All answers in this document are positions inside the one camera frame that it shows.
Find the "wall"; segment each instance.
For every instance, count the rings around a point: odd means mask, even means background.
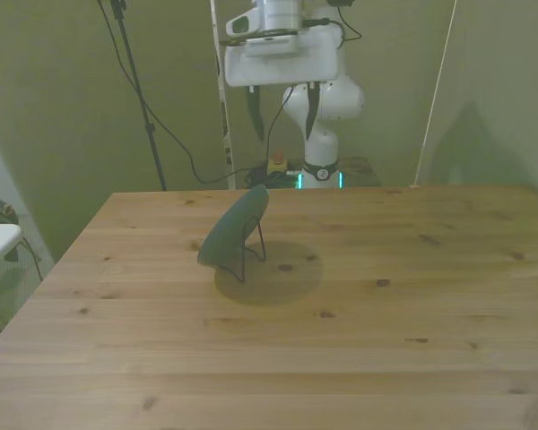
[[[359,0],[345,18],[363,34],[347,44],[349,71],[367,94],[362,117],[331,123],[342,157],[367,157],[383,185],[410,185],[418,166],[430,104],[454,0]],[[217,0],[220,24],[250,8],[248,0]],[[265,157],[250,124],[245,90],[228,89],[231,147],[239,168]],[[263,89],[265,127],[282,103],[285,86]],[[283,116],[272,149],[303,157],[299,128]]]
[[[39,265],[42,274],[46,276],[54,262],[1,158],[0,198],[9,202],[18,213],[24,236],[40,258]],[[20,246],[18,255],[18,262],[0,262],[0,317],[5,322],[10,321],[39,284],[31,255]]]
[[[459,0],[419,173],[538,186],[538,0]]]
[[[209,3],[132,0],[126,26],[154,111],[202,176],[222,176]],[[186,154],[161,129],[157,139],[169,188],[199,188]],[[137,97],[95,0],[0,0],[0,153],[55,258],[111,193],[159,188]]]

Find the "dark green object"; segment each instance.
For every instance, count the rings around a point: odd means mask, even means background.
[[[242,16],[238,20],[235,20],[233,22],[233,32],[235,34],[249,32],[249,18],[247,16]]]
[[[205,266],[220,266],[235,255],[244,241],[257,229],[269,204],[269,192],[264,185],[249,190],[225,212],[197,255]]]
[[[250,87],[246,87],[247,91],[247,109],[249,116],[253,121],[253,126],[257,133],[260,142],[265,141],[265,125],[261,116],[261,87],[253,87],[251,92]]]
[[[308,115],[307,115],[307,128],[305,130],[307,139],[313,131],[313,125],[317,119],[317,113],[319,110],[319,103],[321,102],[321,84],[314,82],[315,87],[311,88],[311,84],[307,84],[308,94]]]

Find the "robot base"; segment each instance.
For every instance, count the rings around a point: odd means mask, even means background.
[[[299,175],[297,188],[343,188],[344,176],[342,172],[336,172],[331,175],[327,181],[317,181],[313,175],[303,170]]]

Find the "wooden table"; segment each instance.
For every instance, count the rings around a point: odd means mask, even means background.
[[[117,194],[0,336],[0,430],[538,430],[538,194],[272,192],[249,282],[199,267],[240,192]]]

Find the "green wall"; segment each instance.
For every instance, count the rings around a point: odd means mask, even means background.
[[[538,188],[538,0],[459,0],[419,173]]]
[[[207,1],[126,11],[146,98],[209,178],[225,173],[211,22]],[[161,129],[157,139],[169,188],[199,188],[185,153]],[[111,193],[159,189],[95,0],[0,0],[0,153],[55,258]]]

